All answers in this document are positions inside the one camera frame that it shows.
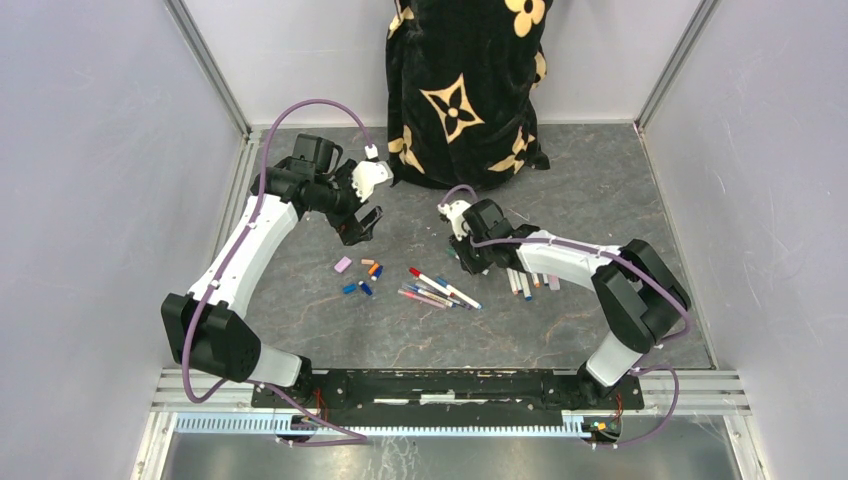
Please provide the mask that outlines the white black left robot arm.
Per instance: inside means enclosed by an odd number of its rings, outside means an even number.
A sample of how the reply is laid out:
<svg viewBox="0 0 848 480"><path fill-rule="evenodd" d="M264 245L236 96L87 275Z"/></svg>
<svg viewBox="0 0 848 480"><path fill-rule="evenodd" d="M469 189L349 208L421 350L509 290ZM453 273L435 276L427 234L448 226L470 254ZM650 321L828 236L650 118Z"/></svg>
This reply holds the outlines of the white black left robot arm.
<svg viewBox="0 0 848 480"><path fill-rule="evenodd" d="M341 159L340 145L300 134L293 153L256 177L244 214L205 273L183 295L171 293L161 315L174 360L232 382L276 385L290 407L314 394L307 360L264 344L246 322L253 291L272 255L307 212L324 214L345 246L373 237L380 207L358 215L376 186L393 174L366 149L362 161Z"/></svg>

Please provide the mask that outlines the blue long nib marker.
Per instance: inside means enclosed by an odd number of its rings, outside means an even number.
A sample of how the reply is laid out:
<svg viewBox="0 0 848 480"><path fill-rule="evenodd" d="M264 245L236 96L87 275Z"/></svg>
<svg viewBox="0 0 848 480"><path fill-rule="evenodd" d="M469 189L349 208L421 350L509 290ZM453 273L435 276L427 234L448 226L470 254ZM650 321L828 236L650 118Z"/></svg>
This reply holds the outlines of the blue long nib marker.
<svg viewBox="0 0 848 480"><path fill-rule="evenodd" d="M451 297L445 296L445 295L438 293L436 290L433 290L429 287L421 286L421 285L417 285L417 284L412 284L412 283L403 283L402 286L405 289L407 289L407 290L409 290L409 291L411 291L415 294L418 294L422 297L429 298L430 300L433 300L433 301L436 301L436 302L441 302L441 303L445 304L446 306L470 309L470 306L463 303L461 300L457 300L457 299L453 299Z"/></svg>

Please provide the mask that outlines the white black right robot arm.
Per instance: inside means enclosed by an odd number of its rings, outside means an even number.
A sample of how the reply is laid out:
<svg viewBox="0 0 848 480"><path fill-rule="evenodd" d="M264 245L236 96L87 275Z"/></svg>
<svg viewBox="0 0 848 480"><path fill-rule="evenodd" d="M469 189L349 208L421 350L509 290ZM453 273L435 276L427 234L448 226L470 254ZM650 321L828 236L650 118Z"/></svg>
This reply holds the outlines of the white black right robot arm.
<svg viewBox="0 0 848 480"><path fill-rule="evenodd" d="M465 271L497 266L546 275L596 295L609 332L577 373L578 396L591 408L606 406L645 355L693 326L688 293L643 240L595 245L534 225L515 227L490 199L443 202L438 212L451 227L449 242Z"/></svg>

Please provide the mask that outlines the light blue cap marker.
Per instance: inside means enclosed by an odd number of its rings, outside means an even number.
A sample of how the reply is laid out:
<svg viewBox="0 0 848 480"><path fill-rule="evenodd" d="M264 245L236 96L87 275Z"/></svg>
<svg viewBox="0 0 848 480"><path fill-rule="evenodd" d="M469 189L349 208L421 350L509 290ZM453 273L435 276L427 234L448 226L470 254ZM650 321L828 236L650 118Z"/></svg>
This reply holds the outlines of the light blue cap marker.
<svg viewBox="0 0 848 480"><path fill-rule="evenodd" d="M477 309L477 310L481 310L481 309L482 309L482 305L481 305L479 302L477 302L476 300L474 300L473 298L471 298L471 297L470 297L470 296L468 296L467 294L465 294L465 293L461 292L459 289L457 289L457 288L456 288L453 284L451 284L451 283L450 283L450 282L448 282L447 280L445 280L445 279L443 279L443 278L441 278L441 277L437 277L437 278L436 278L436 281L437 281L437 282L438 282L441 286L445 287L448 291L450 291L450 292L451 292L451 294L452 294L453 296L455 296L455 297L459 298L459 299L460 299L461 301L463 301L465 304L467 304L467 305L469 305L470 307L472 307L472 308L474 308L474 309Z"/></svg>

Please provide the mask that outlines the pink highlighter cap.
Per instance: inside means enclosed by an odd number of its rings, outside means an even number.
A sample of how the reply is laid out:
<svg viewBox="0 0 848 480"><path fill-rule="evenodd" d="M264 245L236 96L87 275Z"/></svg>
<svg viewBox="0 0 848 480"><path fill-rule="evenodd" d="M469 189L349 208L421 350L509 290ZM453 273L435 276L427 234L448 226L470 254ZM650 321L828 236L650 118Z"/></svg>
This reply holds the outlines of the pink highlighter cap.
<svg viewBox="0 0 848 480"><path fill-rule="evenodd" d="M333 267L337 273L344 273L352 265L352 259L344 256Z"/></svg>

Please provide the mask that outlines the pink pen clear cap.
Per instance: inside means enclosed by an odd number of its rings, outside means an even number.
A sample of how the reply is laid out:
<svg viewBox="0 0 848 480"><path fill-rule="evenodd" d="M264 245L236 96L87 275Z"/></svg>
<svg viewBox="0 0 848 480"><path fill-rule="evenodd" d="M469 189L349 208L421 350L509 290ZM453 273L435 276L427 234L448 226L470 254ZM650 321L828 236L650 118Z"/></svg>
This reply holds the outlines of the pink pen clear cap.
<svg viewBox="0 0 848 480"><path fill-rule="evenodd" d="M430 305L430 306L433 306L433 307L436 307L436 308L439 308L439 309L446 309L446 308L448 308L448 306L447 306L445 303L443 303L443 302L439 302L439 301L433 300L433 299L431 299L431 298L428 298L428 297L422 296L422 295L420 295L420 294L417 294L417 293L414 293L414 292L411 292L411 291L407 291L407 290L399 289L399 290L397 291L397 293L398 293L399 295L402 295L402 296L406 297L406 298L409 298L409 299L412 299L412 300L418 301L418 302L420 302L420 303L427 304L427 305Z"/></svg>

